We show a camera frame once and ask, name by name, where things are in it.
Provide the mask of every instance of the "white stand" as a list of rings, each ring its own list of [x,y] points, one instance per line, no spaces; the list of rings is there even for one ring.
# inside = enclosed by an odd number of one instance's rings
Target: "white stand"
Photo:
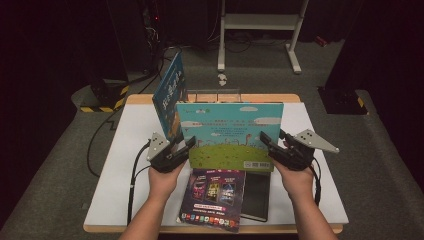
[[[218,71],[225,71],[225,29],[259,29],[259,30],[292,30],[290,44],[286,44],[287,53],[296,74],[301,73],[294,48],[305,17],[309,0],[303,0],[299,14],[226,14],[225,0],[222,0],[221,33],[219,39]]]

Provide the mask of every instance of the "book cover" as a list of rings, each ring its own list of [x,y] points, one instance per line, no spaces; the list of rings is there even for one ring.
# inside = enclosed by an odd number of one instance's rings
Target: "book cover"
[[[176,103],[187,100],[187,89],[180,52],[174,56],[159,86],[156,88],[152,100],[164,136],[168,141],[172,142],[181,133]]]
[[[177,103],[192,168],[272,172],[263,131],[278,142],[283,103]]]
[[[246,172],[193,169],[177,221],[237,233]]]

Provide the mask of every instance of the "white tabletop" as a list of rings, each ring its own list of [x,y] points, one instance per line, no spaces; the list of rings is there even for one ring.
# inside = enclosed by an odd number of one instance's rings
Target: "white tabletop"
[[[313,130],[303,103],[284,104],[281,128],[292,135],[305,129]],[[116,232],[125,229],[130,179],[134,161],[139,150],[151,138],[154,131],[163,134],[152,104],[127,104],[125,106],[84,222],[86,231]],[[147,152],[148,150],[146,149],[141,155],[137,166],[138,170],[149,165],[146,160]],[[322,196],[319,207],[330,224],[346,224],[348,223],[348,218],[323,152],[316,150],[314,156],[318,160],[322,171]],[[143,171],[137,177],[133,215],[146,200],[149,192],[147,172]],[[178,177],[177,187],[165,207],[162,221],[164,232],[173,231],[172,229],[181,231],[182,229],[193,227],[205,229],[204,227],[176,222],[189,174],[190,166],[187,161]],[[241,233],[245,226],[277,227],[277,229],[278,226],[283,225],[294,226],[295,221],[291,201],[283,188],[281,176],[276,170],[271,175],[269,201],[268,221],[262,223],[242,218]]]

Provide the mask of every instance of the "wooden table edge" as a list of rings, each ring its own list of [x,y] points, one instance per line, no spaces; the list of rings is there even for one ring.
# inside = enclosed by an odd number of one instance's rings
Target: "wooden table edge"
[[[343,231],[343,224],[330,224],[335,234]],[[126,226],[101,226],[101,225],[84,225],[84,230],[91,233],[121,233]],[[228,234],[229,232],[200,226],[162,226],[160,228],[162,234]],[[279,233],[297,233],[296,225],[280,224],[280,225],[244,225],[240,226],[239,234],[279,234]]]
[[[127,104],[151,104],[153,94],[132,94],[128,96]],[[300,97],[293,93],[270,93],[270,94],[241,94],[244,102],[283,102],[299,103]]]

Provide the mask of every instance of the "forearm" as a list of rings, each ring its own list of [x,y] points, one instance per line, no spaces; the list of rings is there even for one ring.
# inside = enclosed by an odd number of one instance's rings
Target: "forearm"
[[[293,201],[293,210],[299,239],[337,239],[312,198]]]
[[[166,201],[148,198],[138,210],[120,239],[156,240]]]

